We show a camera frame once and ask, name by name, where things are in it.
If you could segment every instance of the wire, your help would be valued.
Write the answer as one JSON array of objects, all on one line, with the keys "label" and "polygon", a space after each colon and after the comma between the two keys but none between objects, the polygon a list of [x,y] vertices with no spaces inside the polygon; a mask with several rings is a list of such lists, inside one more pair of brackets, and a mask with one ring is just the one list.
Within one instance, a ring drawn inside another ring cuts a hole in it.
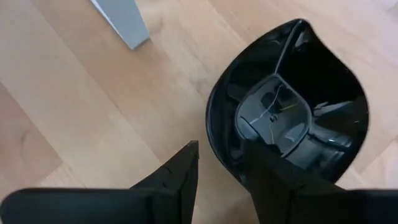
[{"label": "wire", "polygon": [[272,144],[275,144],[275,142],[274,142],[274,132],[272,131],[271,124],[272,123],[269,123],[269,132],[271,133]]},{"label": "wire", "polygon": [[284,110],[287,110],[287,109],[291,109],[291,108],[297,106],[299,103],[300,103],[300,100],[298,100],[297,103],[292,104],[292,105],[290,105],[290,106],[286,106],[285,108],[282,108],[282,109],[280,109],[280,110],[281,110],[281,111],[284,111]]},{"label": "wire", "polygon": [[258,118],[252,120],[252,121],[250,122],[250,124],[253,124],[254,122],[260,120],[260,119],[264,116],[264,114],[265,114],[267,111],[269,111],[269,109],[271,108],[271,106],[274,105],[274,103],[275,103],[275,101],[276,101],[276,98],[278,97],[279,90],[280,90],[281,86],[282,86],[282,85],[279,85],[278,90],[276,91],[276,94],[275,94],[275,98],[274,98],[274,100],[272,100],[272,103],[268,106],[268,108],[267,108],[264,112],[262,112],[262,114],[261,114]]}]

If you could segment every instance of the wooden floor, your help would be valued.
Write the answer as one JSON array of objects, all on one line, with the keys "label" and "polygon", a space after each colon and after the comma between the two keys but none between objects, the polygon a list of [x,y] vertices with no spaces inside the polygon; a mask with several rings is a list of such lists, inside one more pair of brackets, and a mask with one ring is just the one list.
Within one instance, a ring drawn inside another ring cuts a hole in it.
[{"label": "wooden floor", "polygon": [[371,110],[339,181],[398,188],[397,0],[138,0],[151,40],[130,50],[89,0],[0,0],[0,198],[24,187],[129,187],[200,141],[194,223],[256,223],[208,144],[205,106],[232,59],[307,19],[358,76]]}]

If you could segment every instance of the yellow wire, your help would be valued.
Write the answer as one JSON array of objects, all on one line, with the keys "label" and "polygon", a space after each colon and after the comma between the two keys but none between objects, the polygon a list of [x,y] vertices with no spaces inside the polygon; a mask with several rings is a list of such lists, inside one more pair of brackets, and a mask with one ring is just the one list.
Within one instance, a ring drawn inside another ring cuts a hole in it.
[{"label": "yellow wire", "polygon": [[295,103],[295,104],[293,104],[293,105],[286,106],[285,108],[282,108],[282,109],[280,109],[280,110],[281,110],[281,111],[284,111],[284,110],[287,110],[287,109],[293,108],[293,107],[297,106],[299,103],[300,103],[300,101],[298,101],[297,103]]},{"label": "yellow wire", "polygon": [[274,132],[272,132],[272,127],[271,127],[271,123],[269,123],[269,131],[271,132],[271,139],[272,139],[272,144],[274,144]]}]

